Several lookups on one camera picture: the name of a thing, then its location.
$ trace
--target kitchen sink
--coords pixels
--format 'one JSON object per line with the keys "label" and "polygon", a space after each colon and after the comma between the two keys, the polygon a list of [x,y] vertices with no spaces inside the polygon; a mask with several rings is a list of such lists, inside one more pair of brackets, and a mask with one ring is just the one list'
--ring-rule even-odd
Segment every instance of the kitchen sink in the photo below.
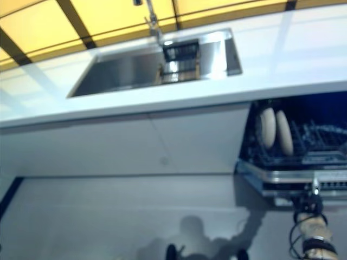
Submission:
{"label": "kitchen sink", "polygon": [[198,42],[199,48],[198,58],[194,60],[168,62],[159,45],[96,56],[68,97],[221,79],[242,73],[229,29],[180,37],[164,44],[191,40]]}

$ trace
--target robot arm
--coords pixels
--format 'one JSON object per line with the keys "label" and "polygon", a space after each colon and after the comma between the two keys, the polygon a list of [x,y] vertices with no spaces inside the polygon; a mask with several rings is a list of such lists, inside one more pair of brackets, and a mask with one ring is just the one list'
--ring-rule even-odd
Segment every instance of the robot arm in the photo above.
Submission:
{"label": "robot arm", "polygon": [[[327,219],[323,215],[323,202],[319,196],[319,185],[312,185],[311,194],[294,198],[295,226],[290,233],[291,251],[294,258],[303,260],[338,260],[338,255],[332,245],[332,233],[327,227]],[[299,227],[302,237],[303,256],[293,247],[292,235]]]}

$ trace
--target yellow wall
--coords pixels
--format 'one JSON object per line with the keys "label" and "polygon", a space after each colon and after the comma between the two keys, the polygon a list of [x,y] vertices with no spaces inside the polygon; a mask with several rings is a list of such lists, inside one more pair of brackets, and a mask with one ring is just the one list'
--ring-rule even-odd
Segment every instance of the yellow wall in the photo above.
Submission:
{"label": "yellow wall", "polygon": [[[97,47],[149,35],[146,0],[70,0]],[[164,32],[284,11],[287,0],[152,0]],[[347,3],[298,0],[296,8]],[[56,0],[0,0],[0,27],[32,61],[86,49]],[[0,69],[17,63],[0,49]]]}

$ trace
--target dishwasher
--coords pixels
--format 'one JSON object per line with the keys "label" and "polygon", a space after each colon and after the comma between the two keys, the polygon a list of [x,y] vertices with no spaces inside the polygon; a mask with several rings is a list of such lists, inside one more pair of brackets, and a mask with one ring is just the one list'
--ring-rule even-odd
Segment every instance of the dishwasher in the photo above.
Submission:
{"label": "dishwasher", "polygon": [[276,206],[314,189],[344,203],[347,92],[254,101],[236,172]]}

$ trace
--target white plate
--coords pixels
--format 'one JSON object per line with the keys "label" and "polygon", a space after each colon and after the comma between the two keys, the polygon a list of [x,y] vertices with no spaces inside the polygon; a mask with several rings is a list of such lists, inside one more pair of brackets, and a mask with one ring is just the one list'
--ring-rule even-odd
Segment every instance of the white plate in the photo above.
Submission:
{"label": "white plate", "polygon": [[264,109],[260,115],[261,122],[261,143],[265,148],[270,149],[276,138],[276,118],[274,110],[270,108]]}
{"label": "white plate", "polygon": [[277,136],[283,154],[291,156],[294,154],[293,138],[285,113],[280,110],[276,113]]}

